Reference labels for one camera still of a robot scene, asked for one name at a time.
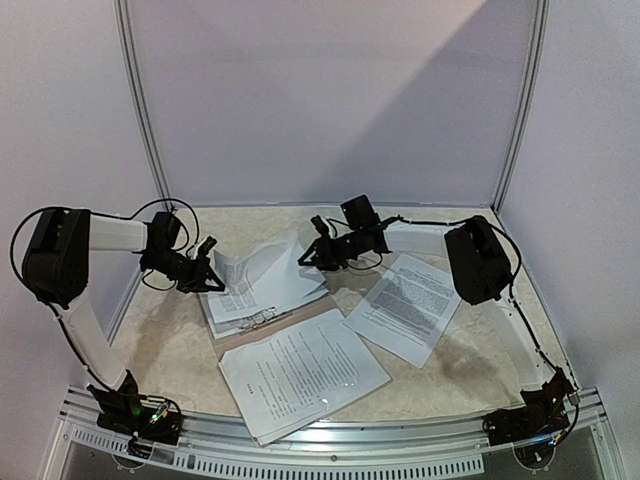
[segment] wire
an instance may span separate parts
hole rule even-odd
[[[398,215],[398,220],[402,223],[408,223],[409,225],[434,225],[441,227],[451,227],[453,225],[462,225],[467,220],[469,220],[469,218],[465,218],[464,220],[456,220],[455,222],[435,222],[431,220],[407,220],[406,218]]]
[[[176,217],[176,220],[178,220],[178,222],[180,223],[180,228],[184,230],[184,233],[187,236],[187,239],[185,240],[184,245],[182,245],[180,248],[175,248],[173,250],[174,252],[179,252],[183,248],[186,248],[186,246],[189,245],[189,243],[191,243],[191,239],[189,238],[189,230],[187,230],[187,227],[184,226],[184,223],[182,223],[182,220],[180,220],[178,217]]]
[[[157,292],[168,292],[168,291],[169,291],[169,290],[171,290],[173,287],[175,287],[175,286],[176,286],[176,284],[178,283],[178,282],[176,282],[176,281],[174,280],[174,281],[173,281],[173,283],[171,284],[171,286],[170,286],[170,287],[167,287],[167,288],[160,288],[160,287],[156,287],[156,286],[154,286],[154,285],[151,285],[151,284],[147,283],[147,277],[148,277],[149,275],[151,275],[154,271],[155,271],[155,270],[153,270],[153,269],[152,269],[152,270],[149,270],[147,273],[145,273],[145,274],[142,276],[142,283],[143,283],[145,286],[149,287],[151,290],[155,290],[155,291],[157,291]]]
[[[353,265],[351,265],[349,262],[347,262],[347,266],[352,269],[352,270],[357,270],[359,272],[363,272],[365,270],[371,270],[372,268],[376,268],[377,266],[379,266],[382,263],[382,254],[378,253],[378,261],[374,264],[371,265],[369,267],[365,267],[365,268],[359,268],[359,267],[354,267]]]
[[[50,303],[47,303],[46,305],[47,305],[47,307],[49,307],[49,309],[53,312],[54,316],[56,317],[56,320],[58,321],[58,324],[60,325],[60,328],[62,329],[62,333],[64,334],[64,338],[67,340],[67,343],[69,344],[69,346],[71,347],[71,350],[73,351],[73,353],[75,354],[76,358],[78,359],[78,361],[82,365],[82,368],[84,368],[84,370],[86,370],[86,372],[89,375],[91,375],[91,377],[93,377],[93,379],[96,382],[98,382],[98,384],[102,388],[104,388],[107,392],[114,392],[114,390],[111,387],[109,387],[106,383],[104,383],[95,374],[95,372],[93,370],[91,370],[91,368],[89,367],[87,362],[85,362],[84,358],[82,358],[82,355],[80,355],[80,352],[78,351],[78,349],[76,348],[74,343],[71,341],[71,337],[69,336],[69,332],[67,331],[67,327],[65,326],[64,322],[62,321],[62,315],[60,315],[58,310],[56,310],[56,308],[53,305],[51,305]]]
[[[567,437],[571,434],[571,432],[573,432],[573,429],[576,428],[576,424],[578,423],[579,415],[580,415],[580,405],[576,405],[576,411],[575,411],[575,415],[573,416],[573,422],[571,423],[571,426],[566,431],[560,432],[560,434],[555,438],[554,440],[555,447],[557,447],[562,442],[564,442],[567,439]]]
[[[516,257],[518,258],[518,264],[516,265],[516,269],[511,274],[511,277],[512,277],[511,285],[513,285],[515,282],[516,276],[518,275],[518,273],[520,272],[520,268],[522,267],[522,254],[520,253],[520,249],[518,248],[518,245],[516,245],[516,242],[514,242],[513,239],[509,235],[507,235],[503,230],[499,229],[498,227],[496,227],[491,223],[489,223],[489,226],[491,227],[492,230],[498,232],[507,242],[509,242],[509,244],[511,245],[511,248],[513,248],[513,251],[516,254]]]
[[[328,217],[325,217],[325,218],[330,223],[337,223],[338,225],[344,225],[345,227],[349,227],[349,224],[347,222],[343,222],[342,220],[338,220],[336,218],[328,218]]]

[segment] white wall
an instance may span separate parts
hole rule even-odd
[[[551,2],[500,215],[640,474],[640,3]]]
[[[136,0],[172,193],[489,204],[535,0]]]
[[[10,272],[13,229],[40,206],[129,213],[157,193],[113,2],[3,2],[0,31],[0,478],[26,480],[38,473],[67,386],[83,376],[57,324]],[[136,259],[105,253],[90,268],[106,327]]]

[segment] stack of papers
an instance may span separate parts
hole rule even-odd
[[[202,296],[214,338],[269,322],[328,293],[315,267],[300,267],[304,249],[295,236],[270,242],[242,258],[214,252],[215,269],[227,288]]]
[[[224,354],[220,369],[251,436],[271,443],[390,380],[334,309]]]

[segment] paper document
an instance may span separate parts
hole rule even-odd
[[[215,323],[231,322],[300,302],[316,291],[325,278],[317,268],[300,267],[304,249],[295,236],[262,245],[244,258],[214,252],[215,269],[227,288],[208,293]]]
[[[459,303],[449,273],[400,255],[345,324],[422,368]]]
[[[287,305],[283,305],[280,308],[271,308],[267,311],[262,311],[256,313],[255,315],[251,315],[248,317],[243,317],[238,320],[231,320],[230,322],[223,323],[215,323],[213,321],[213,315],[211,314],[211,310],[209,309],[208,301],[203,301],[203,305],[205,307],[205,315],[207,317],[207,323],[209,324],[209,328],[211,329],[211,333],[213,334],[213,338],[219,340],[221,338],[228,337],[230,335],[235,335],[236,333],[241,333],[246,331],[247,329],[252,328],[253,326],[258,326],[265,322],[275,321],[278,317],[285,315],[286,313],[295,310],[297,308],[303,307],[311,302],[315,302],[316,300],[322,298],[327,295],[329,290],[325,287],[318,287],[316,290],[311,292],[309,295],[302,297],[299,300],[291,302]]]
[[[308,425],[390,378],[334,309],[230,350],[219,363],[260,445]]]

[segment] white table surface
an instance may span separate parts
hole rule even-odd
[[[295,230],[303,247],[317,234],[310,223],[321,214],[342,219],[338,207],[225,207],[196,210],[201,235],[218,240],[216,248],[228,255],[248,253],[255,245]],[[415,220],[459,220],[481,214],[496,222],[488,209],[427,207],[378,208],[381,218],[401,214]],[[187,228],[194,223],[180,212]],[[438,257],[419,256],[449,270]],[[370,272],[328,273],[327,286],[346,316],[395,260],[386,255]],[[152,275],[158,286],[167,282]],[[525,312],[534,324],[543,348],[554,362],[565,359],[551,324],[525,272],[516,281]],[[521,402],[520,385],[511,359],[492,323],[478,307],[461,302],[436,349],[422,369],[365,341],[392,377],[392,382],[334,413],[337,421],[413,420],[461,415],[504,408]],[[238,416],[239,411],[218,369],[207,323],[196,295],[175,289],[157,292],[140,286],[125,315],[114,349],[138,381],[141,393],[170,397],[185,410]]]

